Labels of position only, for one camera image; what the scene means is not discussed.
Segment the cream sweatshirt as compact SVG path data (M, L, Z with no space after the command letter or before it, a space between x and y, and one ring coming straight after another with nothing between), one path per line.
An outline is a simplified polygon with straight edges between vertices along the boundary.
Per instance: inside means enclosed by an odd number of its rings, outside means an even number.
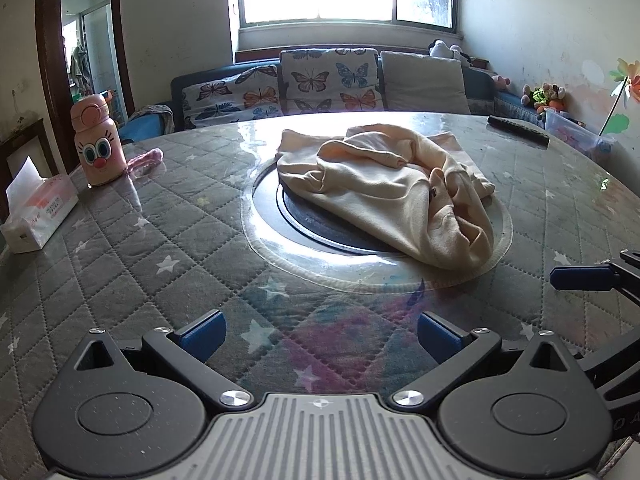
M295 195L434 268L476 269L494 250L483 200L495 185L451 133L374 124L322 138L285 129L277 170Z

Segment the clear plastic storage box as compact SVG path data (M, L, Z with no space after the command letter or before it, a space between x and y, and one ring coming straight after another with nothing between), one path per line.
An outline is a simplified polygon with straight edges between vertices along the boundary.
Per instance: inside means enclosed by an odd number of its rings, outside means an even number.
M546 111L544 130L598 164L613 154L613 139L590 132L553 108Z

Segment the black remote control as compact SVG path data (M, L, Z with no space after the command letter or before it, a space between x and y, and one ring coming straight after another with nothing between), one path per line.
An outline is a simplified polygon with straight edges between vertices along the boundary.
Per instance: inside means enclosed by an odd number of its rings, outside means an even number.
M487 123L492 128L510 133L512 136L517 136L518 138L543 146L544 148L549 145L548 134L545 134L544 130L540 130L531 124L524 124L524 122L517 122L511 118L497 117L494 115L487 117Z

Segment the plush toys pile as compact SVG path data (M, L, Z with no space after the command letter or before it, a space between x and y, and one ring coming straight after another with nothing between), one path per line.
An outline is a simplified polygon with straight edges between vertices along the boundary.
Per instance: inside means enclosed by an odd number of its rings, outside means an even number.
M539 87L531 87L526 84L523 87L521 104L542 113L552 108L557 112L565 112L566 89L557 84L542 84Z

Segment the colourful paper pinwheel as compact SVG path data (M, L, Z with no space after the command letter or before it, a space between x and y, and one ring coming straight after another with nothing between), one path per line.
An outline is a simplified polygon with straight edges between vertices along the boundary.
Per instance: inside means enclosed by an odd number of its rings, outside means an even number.
M608 76L615 84L611 91L613 102L600 128L600 136L625 132L631 124L628 106L630 104L639 105L638 60L627 62L619 58L617 66L608 72Z

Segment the dark blue sofa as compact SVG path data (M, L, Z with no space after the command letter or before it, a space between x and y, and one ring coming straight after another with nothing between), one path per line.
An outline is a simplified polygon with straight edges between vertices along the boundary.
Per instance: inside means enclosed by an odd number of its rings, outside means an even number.
M167 102L167 105L174 113L176 130L194 128L190 119L186 119L186 114L191 108L191 105L186 102L186 98L189 96L189 88L195 88L194 94L195 99L197 99L200 96L202 87L205 88L206 98L211 96L212 94L208 92L208 88L213 86L215 88L213 96L221 96L224 101L229 101L230 92L234 85L233 81L244 73L248 73L250 76L265 73L267 78L272 80L274 80L274 75L278 75L279 90L277 95L280 98L285 96L286 84L282 81L280 60L278 58L246 61L178 76L170 83L171 99ZM526 122L531 122L536 126L542 127L544 125L544 121L538 118L536 110L522 107L517 96L506 91L499 91L491 74L488 74L486 70L463 66L462 74L465 95L472 115L488 115L492 113L496 116L526 120Z

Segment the tissue pack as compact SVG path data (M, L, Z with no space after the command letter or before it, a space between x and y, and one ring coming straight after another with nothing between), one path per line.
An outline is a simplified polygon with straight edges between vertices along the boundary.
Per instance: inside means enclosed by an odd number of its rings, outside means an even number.
M6 189L6 198L10 214L1 233L14 254L42 249L78 203L67 174L41 177L30 157Z

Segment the black round induction plate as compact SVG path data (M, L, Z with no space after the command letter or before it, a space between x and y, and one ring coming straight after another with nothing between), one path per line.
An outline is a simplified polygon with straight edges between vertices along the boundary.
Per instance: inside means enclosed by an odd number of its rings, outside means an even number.
M398 254L398 250L348 221L278 184L280 215L308 240L353 255Z

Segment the pink cartoon water bottle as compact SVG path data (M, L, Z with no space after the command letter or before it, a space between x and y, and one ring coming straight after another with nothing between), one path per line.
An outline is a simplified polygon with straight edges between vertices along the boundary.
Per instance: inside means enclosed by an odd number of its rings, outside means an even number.
M93 94L70 110L75 148L90 188L110 183L124 174L127 161L118 130L103 96Z

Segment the plain beige cushion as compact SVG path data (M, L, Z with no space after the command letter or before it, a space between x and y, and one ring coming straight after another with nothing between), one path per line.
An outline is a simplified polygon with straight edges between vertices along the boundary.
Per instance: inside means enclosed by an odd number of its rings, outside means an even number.
M470 114L459 61L382 51L381 63L389 110Z

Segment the white plush toy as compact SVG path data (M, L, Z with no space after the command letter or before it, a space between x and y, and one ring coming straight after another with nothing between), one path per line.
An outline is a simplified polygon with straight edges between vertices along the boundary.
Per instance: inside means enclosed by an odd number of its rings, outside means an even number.
M471 58L464 53L460 46L448 46L444 40L437 39L430 44L428 55L432 58L453 58L465 66L469 66Z

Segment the blue chair with cloth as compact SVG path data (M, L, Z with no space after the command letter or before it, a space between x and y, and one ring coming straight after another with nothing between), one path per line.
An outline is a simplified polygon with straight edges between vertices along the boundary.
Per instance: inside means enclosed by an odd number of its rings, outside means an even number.
M119 129L122 144L138 143L175 132L174 112L164 103L145 105Z

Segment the middle butterfly cushion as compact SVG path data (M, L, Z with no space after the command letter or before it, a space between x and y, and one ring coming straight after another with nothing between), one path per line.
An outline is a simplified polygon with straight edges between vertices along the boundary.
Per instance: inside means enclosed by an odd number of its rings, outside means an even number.
M384 110L373 49L283 50L280 69L288 115Z

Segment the butterfly cushion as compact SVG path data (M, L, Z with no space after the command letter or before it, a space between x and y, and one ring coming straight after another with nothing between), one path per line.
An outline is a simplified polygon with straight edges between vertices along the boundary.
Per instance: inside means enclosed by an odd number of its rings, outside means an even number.
M373 49L283 50L280 69L288 115L384 110Z
M262 65L191 84L181 90L181 105L187 129L281 117L278 68Z

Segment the left butterfly cushion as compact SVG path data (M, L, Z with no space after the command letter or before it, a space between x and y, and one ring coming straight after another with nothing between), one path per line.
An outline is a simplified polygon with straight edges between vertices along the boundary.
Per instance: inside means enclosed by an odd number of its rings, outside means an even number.
M278 68L262 65L191 84L181 90L181 105L187 129L281 117Z

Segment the dark wooden door frame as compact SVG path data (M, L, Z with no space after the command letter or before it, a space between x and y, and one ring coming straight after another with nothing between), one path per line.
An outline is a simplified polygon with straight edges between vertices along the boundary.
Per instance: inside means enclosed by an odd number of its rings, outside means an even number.
M111 5L120 85L126 110L128 113L133 113L136 107L122 36L122 14L120 14L122 7L120 0L111 0ZM79 165L79 158L72 139L72 122L70 121L72 97L65 71L61 0L35 0L35 34L43 95L47 103L55 144L61 156L58 170L68 174Z

